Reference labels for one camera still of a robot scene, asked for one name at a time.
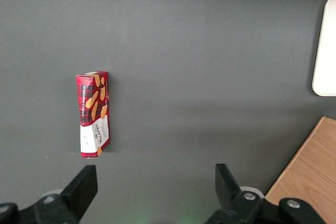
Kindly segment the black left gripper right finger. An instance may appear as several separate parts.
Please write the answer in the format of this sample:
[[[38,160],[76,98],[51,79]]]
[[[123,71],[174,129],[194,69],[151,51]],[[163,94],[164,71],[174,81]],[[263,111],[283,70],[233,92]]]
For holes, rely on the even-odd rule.
[[[226,164],[215,166],[215,190],[221,209],[207,223],[254,223],[262,208],[262,199],[252,191],[242,191]]]

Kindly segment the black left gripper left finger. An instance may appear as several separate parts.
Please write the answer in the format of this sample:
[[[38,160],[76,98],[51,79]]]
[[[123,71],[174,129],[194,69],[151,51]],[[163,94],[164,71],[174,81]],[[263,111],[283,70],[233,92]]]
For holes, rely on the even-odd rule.
[[[96,166],[86,165],[59,193],[35,204],[37,223],[79,223],[98,191]]]

